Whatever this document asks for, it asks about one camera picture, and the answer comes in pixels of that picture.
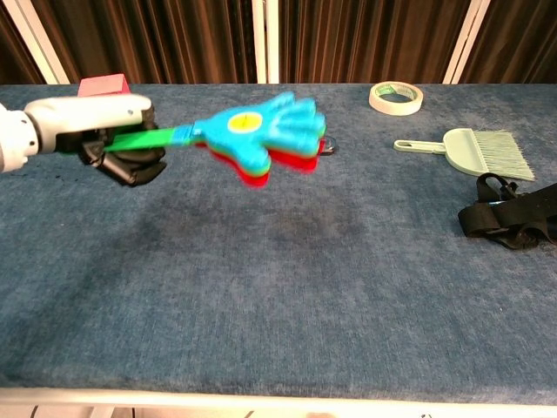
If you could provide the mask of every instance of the yellow circle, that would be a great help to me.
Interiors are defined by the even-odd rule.
[[[247,111],[234,115],[228,121],[228,129],[235,133],[254,132],[261,126],[263,118],[255,111]]]

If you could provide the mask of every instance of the blue plastic hand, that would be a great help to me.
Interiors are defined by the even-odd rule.
[[[267,150],[314,157],[324,133],[325,116],[316,111],[315,102],[310,98],[296,101],[291,92],[263,104],[236,107],[199,120],[191,132],[252,176],[263,175],[271,168]]]

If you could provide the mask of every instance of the pink block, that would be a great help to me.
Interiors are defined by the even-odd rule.
[[[79,83],[79,97],[101,96],[105,94],[130,93],[130,87],[124,74],[84,78]]]

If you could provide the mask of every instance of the red object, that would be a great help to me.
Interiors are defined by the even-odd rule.
[[[207,145],[205,145],[204,143],[197,143],[196,146],[199,148],[207,148]],[[315,157],[312,158],[301,158],[296,155],[289,154],[287,152],[272,151],[272,150],[269,150],[269,155],[271,156],[272,162],[276,162],[282,165],[289,166],[291,168],[298,169],[302,172],[309,173],[314,171],[317,168],[317,164],[319,161],[319,154],[323,151],[324,147],[325,147],[325,140],[321,139],[319,141],[318,153]],[[269,180],[269,176],[271,175],[271,171],[267,172],[263,176],[253,177],[247,174],[246,172],[244,172],[240,168],[238,163],[234,161],[232,158],[224,154],[219,154],[218,152],[215,152],[213,150],[209,150],[209,151],[216,159],[219,159],[220,161],[223,161],[226,164],[228,164],[230,167],[232,167],[234,171],[238,174],[238,176],[242,179],[242,181],[244,181],[244,183],[246,183],[247,185],[250,185],[252,187],[263,187],[264,185],[267,184],[267,181]]]
[[[84,78],[79,83],[79,90],[77,91],[77,95],[81,98],[124,93],[130,93],[130,86],[124,74]]]

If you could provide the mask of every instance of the brush bristles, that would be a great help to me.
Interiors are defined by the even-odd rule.
[[[474,136],[490,172],[502,177],[534,180],[534,173],[510,132],[475,132]]]

